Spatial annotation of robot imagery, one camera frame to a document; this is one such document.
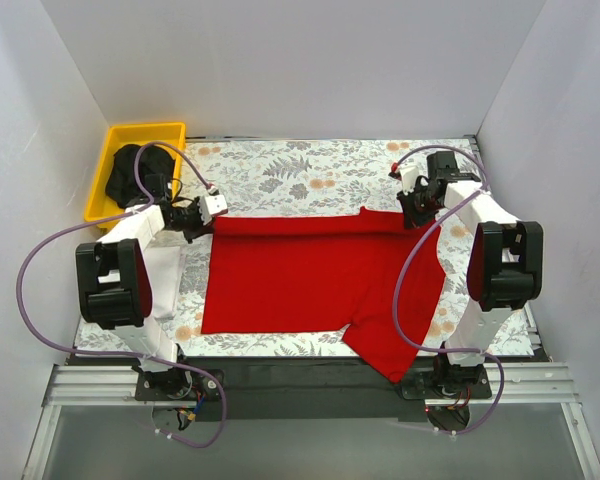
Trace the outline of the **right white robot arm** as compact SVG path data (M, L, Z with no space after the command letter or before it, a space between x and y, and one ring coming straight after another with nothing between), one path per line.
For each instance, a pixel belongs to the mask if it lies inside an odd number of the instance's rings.
M461 149L426 145L427 172L401 158L390 170L401 183L397 200L407 229L425 230L408 256L413 261L442 223L457 216L474 236L466 273L469 303L454 333L439 348L428 348L429 365L416 367L399 383L407 400L428 396L482 398L491 394L484 363L500 327L542 288L544 231L535 221L522 221L493 198L486 173L475 166L463 171L456 161Z

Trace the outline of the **red t shirt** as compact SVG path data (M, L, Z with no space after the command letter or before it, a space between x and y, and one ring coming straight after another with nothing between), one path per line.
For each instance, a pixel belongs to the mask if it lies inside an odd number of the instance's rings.
M219 218L212 238L201 331L305 333L344 329L343 341L400 381L429 331L445 282L440 233L423 235L399 213Z

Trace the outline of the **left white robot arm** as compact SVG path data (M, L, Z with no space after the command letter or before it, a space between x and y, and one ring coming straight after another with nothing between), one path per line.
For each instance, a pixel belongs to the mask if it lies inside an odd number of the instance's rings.
M152 289L143 252L163 230L183 234L187 242L213 232L215 219L228 212L215 186L184 207L171 200L171 181L150 174L128 204L130 215L96 243L83 243L75 260L82 318L109 331L139 355L134 368L145 386L171 400L217 399L219 380L176 365L186 356L152 314Z

